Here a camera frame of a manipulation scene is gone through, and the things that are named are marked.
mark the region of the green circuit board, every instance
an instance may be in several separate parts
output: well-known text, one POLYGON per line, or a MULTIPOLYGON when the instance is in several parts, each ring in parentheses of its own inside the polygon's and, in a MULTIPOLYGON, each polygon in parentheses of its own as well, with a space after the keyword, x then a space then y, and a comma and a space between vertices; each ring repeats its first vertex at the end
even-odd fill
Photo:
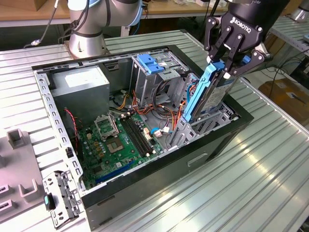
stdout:
MULTIPOLYGON (((139 115, 132 115, 131 119, 135 124, 138 124, 137 127, 146 128, 139 115)), ((153 138, 152 144, 150 142, 148 144, 155 150, 155 153, 149 154, 148 157, 141 156, 118 118, 115 119, 115 123, 119 134, 117 137, 109 137, 106 141, 102 141, 95 124, 78 131, 83 158, 78 157, 83 168, 83 181, 86 189, 91 189, 99 184, 100 180, 106 181, 163 153, 162 147, 153 138)), ((112 129, 108 120, 101 122, 98 126, 101 132, 112 129)))

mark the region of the ram slot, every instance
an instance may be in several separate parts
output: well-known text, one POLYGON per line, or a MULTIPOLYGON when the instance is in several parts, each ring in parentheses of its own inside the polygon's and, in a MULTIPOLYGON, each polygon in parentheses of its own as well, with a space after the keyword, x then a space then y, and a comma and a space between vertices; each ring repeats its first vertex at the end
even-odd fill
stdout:
POLYGON ((132 143, 139 151, 140 155, 142 157, 145 157, 147 153, 150 154, 152 152, 152 149, 150 148, 146 139, 141 134, 141 132, 138 130, 134 122, 130 118, 122 119, 120 120, 120 122, 123 125, 124 129, 126 130, 132 143))
POLYGON ((136 147, 136 149, 138 150, 140 155, 144 157, 145 156, 145 151, 143 150, 142 146, 138 142, 137 138, 135 138, 135 136, 133 135, 134 132, 131 130, 130 126, 124 120, 123 121, 121 120, 121 124, 122 124, 123 128, 125 129, 126 133, 128 134, 128 136, 129 136, 130 140, 132 141, 133 145, 136 147))

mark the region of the robotiq logo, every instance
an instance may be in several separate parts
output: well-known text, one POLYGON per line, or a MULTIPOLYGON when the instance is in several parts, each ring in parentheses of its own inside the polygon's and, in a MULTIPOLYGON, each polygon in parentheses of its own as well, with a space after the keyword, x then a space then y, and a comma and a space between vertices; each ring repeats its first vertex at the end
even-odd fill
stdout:
POLYGON ((235 23, 237 26, 239 26, 242 29, 244 29, 248 34, 250 34, 250 32, 251 32, 251 28, 249 28, 248 26, 244 25, 242 22, 239 22, 235 17, 232 18, 230 23, 235 23))

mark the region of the blue plastic latch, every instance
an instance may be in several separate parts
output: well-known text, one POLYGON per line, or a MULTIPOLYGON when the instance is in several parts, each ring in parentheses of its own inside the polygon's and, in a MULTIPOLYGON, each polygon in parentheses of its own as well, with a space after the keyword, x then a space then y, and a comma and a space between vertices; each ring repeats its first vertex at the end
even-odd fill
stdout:
POLYGON ((245 64, 248 64, 250 60, 251 58, 249 56, 244 56, 244 58, 242 59, 242 62, 244 62, 245 64))
POLYGON ((163 72, 165 69, 157 64, 154 58, 148 54, 138 55, 137 56, 141 65, 150 73, 159 73, 163 72))

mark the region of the aluminum profile table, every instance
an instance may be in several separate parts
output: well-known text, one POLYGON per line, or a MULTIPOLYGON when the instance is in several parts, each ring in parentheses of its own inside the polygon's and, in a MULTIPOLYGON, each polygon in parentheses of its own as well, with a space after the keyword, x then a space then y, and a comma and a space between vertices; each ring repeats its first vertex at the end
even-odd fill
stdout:
MULTIPOLYGON (((176 44, 201 68, 203 46, 180 31, 107 39, 112 52, 176 44)), ((69 60, 62 45, 0 52, 0 129, 30 133, 43 177, 66 166, 31 71, 69 60)), ((211 162, 96 231, 297 231, 309 215, 309 133, 244 80, 231 95, 253 122, 211 162)), ((54 231, 43 204, 0 231, 54 231)), ((87 232, 85 212, 60 231, 87 232)))
POLYGON ((289 17, 282 16, 269 31, 300 52, 309 50, 309 43, 303 40, 304 35, 309 34, 308 21, 297 23, 289 17))

